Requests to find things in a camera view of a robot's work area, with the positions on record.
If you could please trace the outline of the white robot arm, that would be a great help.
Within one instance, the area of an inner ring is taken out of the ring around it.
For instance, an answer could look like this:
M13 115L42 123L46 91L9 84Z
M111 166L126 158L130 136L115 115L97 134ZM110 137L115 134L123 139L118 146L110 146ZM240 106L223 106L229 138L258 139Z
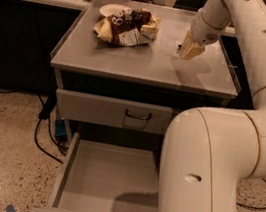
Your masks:
M207 0L191 23L191 38L216 41L233 25L252 110L193 108L164 136L158 212L236 212L241 179L266 177L266 5L263 0Z

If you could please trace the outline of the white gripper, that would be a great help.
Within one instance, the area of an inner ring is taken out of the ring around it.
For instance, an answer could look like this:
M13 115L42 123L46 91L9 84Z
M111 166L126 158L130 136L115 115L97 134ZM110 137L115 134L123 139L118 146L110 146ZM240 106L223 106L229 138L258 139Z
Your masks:
M225 29L211 26L201 13L196 13L192 19L190 31L187 31L184 36L178 55L182 60L188 61L197 57L204 53L205 45L217 42L224 31Z

